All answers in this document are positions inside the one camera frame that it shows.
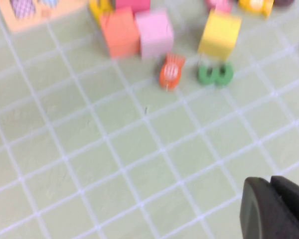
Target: orange carrot toy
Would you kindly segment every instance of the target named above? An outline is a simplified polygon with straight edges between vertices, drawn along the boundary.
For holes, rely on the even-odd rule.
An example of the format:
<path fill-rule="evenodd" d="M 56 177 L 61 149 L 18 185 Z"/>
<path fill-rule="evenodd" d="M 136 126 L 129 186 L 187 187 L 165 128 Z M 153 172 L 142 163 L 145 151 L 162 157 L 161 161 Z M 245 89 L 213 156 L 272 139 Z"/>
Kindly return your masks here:
<path fill-rule="evenodd" d="M 159 76 L 160 86 L 167 91 L 173 90 L 178 85 L 184 64 L 185 58 L 183 56 L 168 53 Z"/>

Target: green number 3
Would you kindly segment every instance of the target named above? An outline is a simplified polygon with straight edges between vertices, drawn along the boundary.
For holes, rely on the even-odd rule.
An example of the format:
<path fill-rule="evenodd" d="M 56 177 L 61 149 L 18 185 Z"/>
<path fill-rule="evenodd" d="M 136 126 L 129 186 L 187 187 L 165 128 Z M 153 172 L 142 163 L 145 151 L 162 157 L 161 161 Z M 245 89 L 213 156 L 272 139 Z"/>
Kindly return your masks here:
<path fill-rule="evenodd" d="M 225 86 L 234 77 L 234 69 L 231 64 L 225 63 L 218 67 L 200 66 L 198 69 L 198 81 L 203 85 L 217 84 Z"/>

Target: yellow block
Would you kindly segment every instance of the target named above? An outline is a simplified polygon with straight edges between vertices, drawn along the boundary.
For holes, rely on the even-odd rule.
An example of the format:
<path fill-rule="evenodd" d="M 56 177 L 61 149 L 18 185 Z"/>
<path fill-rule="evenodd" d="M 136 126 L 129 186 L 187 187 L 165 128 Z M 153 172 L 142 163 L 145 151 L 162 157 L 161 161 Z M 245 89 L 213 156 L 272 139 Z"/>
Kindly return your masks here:
<path fill-rule="evenodd" d="M 235 47 L 241 21 L 240 17 L 211 10 L 198 52 L 226 60 Z"/>
<path fill-rule="evenodd" d="M 245 11 L 263 14 L 268 17 L 273 9 L 274 0 L 239 0 L 239 6 Z"/>
<path fill-rule="evenodd" d="M 100 25 L 100 17 L 105 13 L 113 12 L 113 8 L 109 0 L 90 0 L 89 6 L 94 19 Z"/>

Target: pink block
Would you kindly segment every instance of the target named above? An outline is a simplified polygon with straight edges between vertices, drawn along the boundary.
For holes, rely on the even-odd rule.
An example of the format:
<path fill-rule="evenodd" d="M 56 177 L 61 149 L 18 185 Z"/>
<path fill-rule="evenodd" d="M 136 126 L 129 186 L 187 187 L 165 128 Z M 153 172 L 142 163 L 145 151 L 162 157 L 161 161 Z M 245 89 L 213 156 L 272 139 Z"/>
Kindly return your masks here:
<path fill-rule="evenodd" d="M 133 13 L 150 9 L 150 0 L 115 0 L 115 8 L 130 7 Z"/>
<path fill-rule="evenodd" d="M 142 58 L 171 51 L 174 44 L 174 33 L 165 10 L 138 13 L 135 20 L 141 36 Z"/>
<path fill-rule="evenodd" d="M 228 0 L 206 0 L 206 4 L 209 9 L 215 9 L 216 11 L 231 12 L 233 4 Z"/>

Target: toy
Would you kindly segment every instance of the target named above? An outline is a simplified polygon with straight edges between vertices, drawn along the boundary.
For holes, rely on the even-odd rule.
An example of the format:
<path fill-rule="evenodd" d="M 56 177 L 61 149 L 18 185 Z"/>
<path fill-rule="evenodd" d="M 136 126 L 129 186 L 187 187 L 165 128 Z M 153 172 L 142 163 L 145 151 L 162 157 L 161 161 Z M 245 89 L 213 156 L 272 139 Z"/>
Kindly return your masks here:
<path fill-rule="evenodd" d="M 88 0 L 0 0 L 0 11 L 12 32 L 22 31 L 81 7 Z"/>
<path fill-rule="evenodd" d="M 200 66 L 198 69 L 198 81 L 203 85 L 217 84 L 228 85 L 234 77 L 234 69 L 230 63 L 221 64 L 218 67 Z"/>
<path fill-rule="evenodd" d="M 263 14 L 268 17 L 273 9 L 274 0 L 239 0 L 242 9 L 248 12 Z"/>
<path fill-rule="evenodd" d="M 142 58 L 171 51 L 174 33 L 165 10 L 137 13 L 135 19 L 141 36 Z"/>
<path fill-rule="evenodd" d="M 287 7 L 294 3 L 295 0 L 274 0 L 274 6 Z"/>
<path fill-rule="evenodd" d="M 100 25 L 100 17 L 105 13 L 113 12 L 113 8 L 109 0 L 90 0 L 89 2 L 90 11 L 96 20 L 96 22 Z"/>
<path fill-rule="evenodd" d="M 203 85 L 214 84 L 217 77 L 218 71 L 215 71 L 212 67 L 201 65 L 198 68 L 198 81 Z"/>
<path fill-rule="evenodd" d="M 228 0 L 206 0 L 206 4 L 209 10 L 215 9 L 216 11 L 223 11 L 228 13 L 231 12 L 231 8 L 233 7 L 233 4 Z"/>
<path fill-rule="evenodd" d="M 184 64 L 183 56 L 168 53 L 159 76 L 160 86 L 166 91 L 173 90 L 178 85 Z"/>
<path fill-rule="evenodd" d="M 130 7 L 102 15 L 100 25 L 111 57 L 140 51 L 140 34 Z"/>
<path fill-rule="evenodd" d="M 150 0 L 113 0 L 115 9 L 131 7 L 133 13 L 150 9 Z"/>
<path fill-rule="evenodd" d="M 241 18 L 228 13 L 211 10 L 198 52 L 225 61 L 236 45 Z"/>

